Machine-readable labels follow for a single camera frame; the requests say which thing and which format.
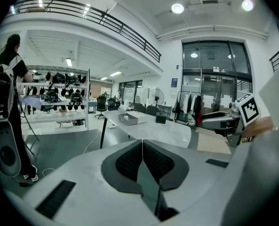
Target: black pants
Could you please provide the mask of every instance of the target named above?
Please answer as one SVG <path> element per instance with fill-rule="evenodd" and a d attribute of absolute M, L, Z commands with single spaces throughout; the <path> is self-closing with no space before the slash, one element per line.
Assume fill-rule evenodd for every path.
<path fill-rule="evenodd" d="M 28 174 L 30 175 L 30 177 L 34 178 L 36 176 L 36 169 L 31 165 L 30 158 L 28 157 L 26 148 L 24 146 L 24 141 L 22 138 L 22 131 L 21 131 L 21 118 L 18 110 L 18 102 L 16 96 L 14 97 L 13 108 L 11 110 L 8 120 L 12 125 L 16 146 L 20 156 L 20 161 L 21 161 L 20 173 L 22 175 Z"/>

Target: white garment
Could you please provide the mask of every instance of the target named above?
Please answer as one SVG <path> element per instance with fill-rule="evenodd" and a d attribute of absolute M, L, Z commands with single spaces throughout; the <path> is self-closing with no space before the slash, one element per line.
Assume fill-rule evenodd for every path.
<path fill-rule="evenodd" d="M 196 100 L 197 96 L 194 95 L 191 101 L 191 111 L 194 109 L 194 105 L 195 105 L 195 100 Z"/>
<path fill-rule="evenodd" d="M 183 106 L 182 106 L 182 110 L 184 111 L 184 113 L 187 113 L 188 99 L 189 99 L 189 95 L 185 95 Z"/>

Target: white cable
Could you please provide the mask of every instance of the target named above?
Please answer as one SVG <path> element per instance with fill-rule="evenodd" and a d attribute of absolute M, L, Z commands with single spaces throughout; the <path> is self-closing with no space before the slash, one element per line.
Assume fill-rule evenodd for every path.
<path fill-rule="evenodd" d="M 101 133 L 102 130 L 100 130 L 97 134 L 97 136 L 93 139 L 92 142 L 90 142 L 90 144 L 86 147 L 85 151 L 83 152 L 83 154 L 86 152 L 87 148 L 95 141 L 95 139 L 97 139 L 98 135 Z"/>
<path fill-rule="evenodd" d="M 43 170 L 42 175 L 43 175 L 44 177 L 45 177 L 44 172 L 45 172 L 46 170 L 53 170 L 53 171 L 55 171 L 55 169 L 53 169 L 53 168 L 47 168 L 47 169 Z"/>

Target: ceiling pipe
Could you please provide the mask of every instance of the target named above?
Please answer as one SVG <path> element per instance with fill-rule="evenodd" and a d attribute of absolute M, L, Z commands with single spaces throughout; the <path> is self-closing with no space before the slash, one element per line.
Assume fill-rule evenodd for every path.
<path fill-rule="evenodd" d="M 248 28 L 243 28 L 243 27 L 236 27 L 236 26 L 229 26 L 229 25 L 201 25 L 201 26 L 195 26 L 190 28 L 178 29 L 172 32 L 167 32 L 157 36 L 157 39 L 159 41 L 162 41 L 162 40 L 172 39 L 178 36 L 183 36 L 195 32 L 236 32 L 236 33 L 249 35 L 252 37 L 257 37 L 263 40 L 266 40 L 268 38 L 268 34 L 266 33 L 248 29 Z"/>

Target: blue poster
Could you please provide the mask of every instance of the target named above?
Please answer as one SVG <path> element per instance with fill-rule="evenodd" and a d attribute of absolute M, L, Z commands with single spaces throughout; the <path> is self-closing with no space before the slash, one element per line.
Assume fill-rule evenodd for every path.
<path fill-rule="evenodd" d="M 171 87 L 177 87 L 178 79 L 177 78 L 172 78 L 172 85 Z"/>

